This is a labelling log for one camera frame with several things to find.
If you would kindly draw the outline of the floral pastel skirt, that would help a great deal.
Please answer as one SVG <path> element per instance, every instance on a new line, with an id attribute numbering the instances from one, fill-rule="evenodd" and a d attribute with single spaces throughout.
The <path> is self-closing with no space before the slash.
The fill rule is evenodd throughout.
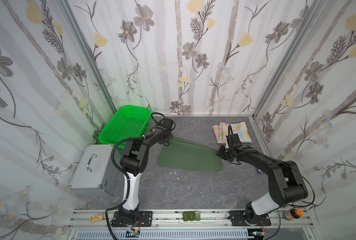
<path id="1" fill-rule="evenodd" d="M 218 125 L 212 126 L 218 144 L 226 144 L 227 136 L 229 135 L 229 126 L 232 132 L 239 136 L 242 143 L 252 143 L 252 139 L 248 133 L 248 128 L 245 122 L 237 124 L 227 124 L 220 122 Z"/>

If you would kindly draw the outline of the dark green skirt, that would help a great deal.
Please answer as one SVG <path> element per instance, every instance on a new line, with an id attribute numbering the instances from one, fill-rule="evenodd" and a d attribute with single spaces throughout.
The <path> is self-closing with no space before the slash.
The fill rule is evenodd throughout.
<path id="1" fill-rule="evenodd" d="M 158 166 L 188 171 L 222 170 L 221 158 L 216 150 L 182 138 L 175 138 L 163 146 Z"/>

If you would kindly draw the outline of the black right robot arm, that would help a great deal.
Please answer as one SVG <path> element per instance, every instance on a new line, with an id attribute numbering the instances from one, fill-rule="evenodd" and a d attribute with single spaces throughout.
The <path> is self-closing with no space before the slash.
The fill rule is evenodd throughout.
<path id="1" fill-rule="evenodd" d="M 237 134 L 227 136 L 228 148 L 221 146 L 217 156 L 230 163 L 245 162 L 263 171 L 268 177 L 268 193 L 246 205 L 244 219 L 254 226 L 268 213 L 308 197 L 304 178 L 293 161 L 271 158 L 250 146 L 243 146 Z"/>

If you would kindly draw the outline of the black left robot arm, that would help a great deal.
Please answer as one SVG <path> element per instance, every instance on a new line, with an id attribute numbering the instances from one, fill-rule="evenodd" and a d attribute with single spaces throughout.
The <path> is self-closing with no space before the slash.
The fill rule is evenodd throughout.
<path id="1" fill-rule="evenodd" d="M 139 186 L 141 174 L 146 169 L 149 151 L 155 144 L 164 145 L 173 139 L 175 122 L 162 118 L 152 130 L 141 137 L 129 138 L 120 158 L 125 177 L 123 203 L 118 208 L 123 223 L 135 225 L 139 219 Z"/>

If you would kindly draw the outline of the green plastic basket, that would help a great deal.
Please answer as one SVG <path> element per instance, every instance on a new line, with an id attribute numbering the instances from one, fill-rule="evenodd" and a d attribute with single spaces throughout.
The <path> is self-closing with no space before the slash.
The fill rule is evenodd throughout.
<path id="1" fill-rule="evenodd" d="M 128 138 L 140 137 L 148 125 L 149 109 L 126 105 L 118 109 L 100 132 L 101 144 L 115 145 Z"/>

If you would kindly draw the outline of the green terminal block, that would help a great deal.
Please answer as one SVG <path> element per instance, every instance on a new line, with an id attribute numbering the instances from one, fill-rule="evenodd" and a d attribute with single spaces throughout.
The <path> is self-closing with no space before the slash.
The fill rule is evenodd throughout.
<path id="1" fill-rule="evenodd" d="M 198 212 L 198 211 L 183 212 L 183 221 L 184 222 L 192 222 L 192 221 L 200 221 L 200 220 L 201 220 L 201 212 Z"/>

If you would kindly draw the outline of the silver metal case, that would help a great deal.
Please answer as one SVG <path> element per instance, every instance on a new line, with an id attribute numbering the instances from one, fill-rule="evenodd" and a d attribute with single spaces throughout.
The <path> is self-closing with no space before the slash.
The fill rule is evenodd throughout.
<path id="1" fill-rule="evenodd" d="M 111 160 L 113 146 L 89 145 L 78 163 L 69 189 L 84 197 L 113 195 L 119 170 Z"/>

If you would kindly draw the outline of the orange capped bottle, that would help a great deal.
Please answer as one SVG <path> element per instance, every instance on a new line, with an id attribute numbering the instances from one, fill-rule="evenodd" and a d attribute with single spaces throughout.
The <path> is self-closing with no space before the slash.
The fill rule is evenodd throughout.
<path id="1" fill-rule="evenodd" d="M 284 212 L 284 217 L 289 221 L 299 219 L 302 216 L 304 216 L 304 211 L 301 209 L 290 209 Z"/>

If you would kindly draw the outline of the small wooden block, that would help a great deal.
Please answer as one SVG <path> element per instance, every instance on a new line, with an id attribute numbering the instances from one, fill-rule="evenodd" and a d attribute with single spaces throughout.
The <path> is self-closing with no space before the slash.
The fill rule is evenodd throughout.
<path id="1" fill-rule="evenodd" d="M 99 214 L 90 216 L 89 223 L 96 223 L 96 222 L 102 221 L 103 219 L 104 219 L 104 214 L 99 213 Z"/>

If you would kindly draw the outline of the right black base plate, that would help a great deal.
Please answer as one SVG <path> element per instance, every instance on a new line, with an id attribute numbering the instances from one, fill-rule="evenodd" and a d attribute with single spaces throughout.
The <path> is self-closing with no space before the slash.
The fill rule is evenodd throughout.
<path id="1" fill-rule="evenodd" d="M 257 216 L 254 212 L 248 211 L 230 211 L 228 220 L 231 221 L 233 227 L 264 227 L 271 226 L 271 221 L 268 216 L 261 215 Z"/>

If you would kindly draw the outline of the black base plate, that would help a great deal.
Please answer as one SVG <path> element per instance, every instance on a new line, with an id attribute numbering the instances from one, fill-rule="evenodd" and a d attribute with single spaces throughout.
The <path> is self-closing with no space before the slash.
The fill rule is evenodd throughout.
<path id="1" fill-rule="evenodd" d="M 233 227 L 264 227 L 271 226 L 271 221 L 268 216 L 261 215 L 257 216 L 254 212 L 248 211 L 230 211 L 228 220 L 231 221 Z"/>
<path id="2" fill-rule="evenodd" d="M 110 222 L 111 227 L 151 227 L 152 211 L 115 212 Z"/>

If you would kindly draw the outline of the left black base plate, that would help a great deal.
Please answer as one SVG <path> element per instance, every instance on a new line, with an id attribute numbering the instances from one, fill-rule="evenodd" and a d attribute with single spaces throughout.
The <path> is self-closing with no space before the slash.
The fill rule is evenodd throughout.
<path id="1" fill-rule="evenodd" d="M 110 222 L 111 227 L 151 227 L 152 211 L 115 212 Z"/>

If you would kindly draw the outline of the aluminium mounting rail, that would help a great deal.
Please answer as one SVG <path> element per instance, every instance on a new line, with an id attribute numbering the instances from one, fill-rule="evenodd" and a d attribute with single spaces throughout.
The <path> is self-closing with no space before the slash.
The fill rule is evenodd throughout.
<path id="1" fill-rule="evenodd" d="M 314 228 L 312 219 L 307 210 L 304 216 L 299 219 L 289 221 L 283 217 L 286 209 L 278 209 L 268 214 L 267 220 L 270 225 L 256 224 L 248 225 L 244 220 L 232 221 L 230 217 L 231 209 L 209 209 L 198 210 L 200 212 L 199 221 L 184 221 L 183 212 L 185 210 L 152 210 L 153 214 L 145 224 L 139 222 L 133 227 L 140 230 L 162 230 L 162 229 L 236 229 L 236 228 L 258 228 L 263 230 L 275 230 L 277 228 L 286 229 L 311 229 Z M 103 213 L 103 210 L 75 210 L 67 224 L 68 230 L 106 230 L 106 220 L 94 223 L 90 222 L 90 217 Z"/>

